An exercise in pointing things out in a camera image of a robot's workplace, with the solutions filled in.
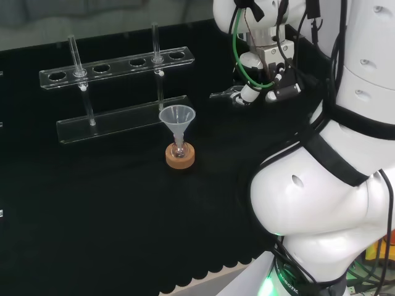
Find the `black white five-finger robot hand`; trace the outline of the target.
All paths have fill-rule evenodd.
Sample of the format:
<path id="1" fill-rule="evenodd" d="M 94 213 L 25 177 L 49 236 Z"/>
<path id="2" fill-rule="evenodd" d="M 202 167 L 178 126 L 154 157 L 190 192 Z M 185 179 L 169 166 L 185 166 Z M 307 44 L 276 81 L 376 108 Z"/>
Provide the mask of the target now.
<path id="1" fill-rule="evenodd" d="M 235 104 L 249 106 L 260 96 L 267 103 L 285 101 L 298 96 L 302 83 L 289 65 L 293 61 L 294 43 L 285 40 L 265 47 L 250 46 L 250 51 L 235 57 L 235 70 L 243 85 L 230 97 Z"/>

